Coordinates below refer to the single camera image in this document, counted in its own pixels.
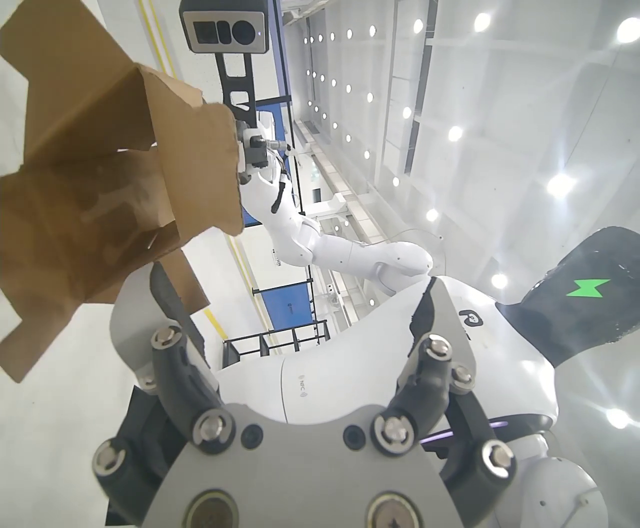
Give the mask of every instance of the green lightning logo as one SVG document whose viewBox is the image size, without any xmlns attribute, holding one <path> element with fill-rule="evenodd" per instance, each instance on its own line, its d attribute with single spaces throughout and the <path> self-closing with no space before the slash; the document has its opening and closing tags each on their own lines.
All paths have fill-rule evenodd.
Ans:
<svg viewBox="0 0 640 528">
<path fill-rule="evenodd" d="M 600 293 L 596 288 L 606 282 L 609 282 L 610 280 L 610 278 L 587 278 L 582 280 L 574 280 L 573 282 L 576 283 L 578 289 L 569 292 L 566 296 L 602 298 L 602 293 Z"/>
</svg>

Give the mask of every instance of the black railing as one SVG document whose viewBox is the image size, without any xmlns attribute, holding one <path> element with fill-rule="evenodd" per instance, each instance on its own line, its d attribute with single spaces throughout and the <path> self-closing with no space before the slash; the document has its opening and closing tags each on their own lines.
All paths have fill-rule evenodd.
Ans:
<svg viewBox="0 0 640 528">
<path fill-rule="evenodd" d="M 318 333 L 318 325 L 322 325 L 323 327 L 322 335 Z M 314 336 L 305 337 L 303 339 L 298 338 L 296 330 L 299 330 L 300 328 L 307 328 L 308 326 L 312 326 L 314 328 Z M 291 332 L 292 341 L 269 346 L 267 340 L 265 339 L 265 336 L 280 332 Z M 258 339 L 258 348 L 248 350 L 247 352 L 239 352 L 234 343 L 237 343 L 238 341 L 244 341 L 246 339 Z M 331 336 L 329 335 L 329 329 L 326 325 L 326 319 L 322 321 L 312 321 L 309 324 L 301 324 L 299 326 L 292 326 L 290 328 L 282 328 L 281 330 L 269 330 L 268 332 L 254 333 L 253 335 L 236 337 L 235 339 L 227 339 L 224 342 L 222 349 L 222 368 L 224 369 L 229 365 L 238 363 L 242 356 L 255 354 L 256 352 L 259 352 L 260 356 L 269 356 L 271 355 L 271 350 L 274 350 L 276 348 L 284 348 L 287 346 L 293 346 L 293 349 L 298 352 L 300 351 L 301 343 L 305 343 L 308 341 L 317 341 L 318 343 L 320 343 L 320 339 L 324 339 L 325 341 L 329 341 L 331 339 Z"/>
</svg>

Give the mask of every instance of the cardboard box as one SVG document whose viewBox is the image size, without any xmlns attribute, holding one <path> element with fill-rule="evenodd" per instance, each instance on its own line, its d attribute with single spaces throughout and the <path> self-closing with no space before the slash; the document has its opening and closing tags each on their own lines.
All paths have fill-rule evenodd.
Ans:
<svg viewBox="0 0 640 528">
<path fill-rule="evenodd" d="M 0 54 L 29 81 L 24 164 L 0 178 L 0 288 L 22 318 L 0 366 L 20 381 L 80 304 L 113 301 L 150 261 L 167 255 L 202 307 L 182 252 L 169 254 L 243 221 L 231 111 L 131 61 L 81 0 L 25 0 Z"/>
</svg>

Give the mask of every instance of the logo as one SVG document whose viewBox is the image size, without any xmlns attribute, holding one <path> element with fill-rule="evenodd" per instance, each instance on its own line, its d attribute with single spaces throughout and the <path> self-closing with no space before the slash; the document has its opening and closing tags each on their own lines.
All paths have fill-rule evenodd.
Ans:
<svg viewBox="0 0 640 528">
<path fill-rule="evenodd" d="M 461 310 L 460 312 L 458 312 L 458 315 L 466 316 L 465 320 L 462 322 L 467 326 L 482 326 L 484 324 L 482 317 L 480 317 L 478 313 L 474 312 L 473 310 Z"/>
<path fill-rule="evenodd" d="M 282 262 L 280 262 L 280 259 L 278 258 L 278 254 L 276 253 L 276 250 L 271 250 L 271 257 L 273 258 L 273 263 L 276 266 L 282 266 Z"/>
<path fill-rule="evenodd" d="M 305 377 L 298 376 L 298 380 L 300 381 L 300 397 L 304 398 L 305 396 L 307 396 L 307 393 L 305 391 Z"/>
<path fill-rule="evenodd" d="M 596 288 L 598 286 L 602 286 L 609 282 L 610 278 L 587 278 L 582 280 L 574 280 L 577 290 L 573 290 L 569 292 L 567 297 L 594 297 L 598 299 L 602 299 L 602 293 L 600 293 Z"/>
</svg>

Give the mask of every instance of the ceiling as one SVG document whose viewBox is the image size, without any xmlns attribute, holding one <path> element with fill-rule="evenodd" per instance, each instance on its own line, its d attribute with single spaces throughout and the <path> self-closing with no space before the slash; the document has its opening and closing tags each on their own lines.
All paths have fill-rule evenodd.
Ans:
<svg viewBox="0 0 640 528">
<path fill-rule="evenodd" d="M 483 32 L 479 13 L 491 16 Z M 628 17 L 637 1 L 336 0 L 285 29 L 294 112 L 386 235 L 425 247 L 437 273 L 518 301 L 595 230 L 640 232 L 640 40 L 616 39 Z M 575 183 L 565 198 L 547 191 L 557 173 Z M 612 527 L 640 525 L 637 423 L 604 418 L 620 406 L 640 419 L 636 343 L 557 373 L 559 426 L 606 489 Z"/>
</svg>

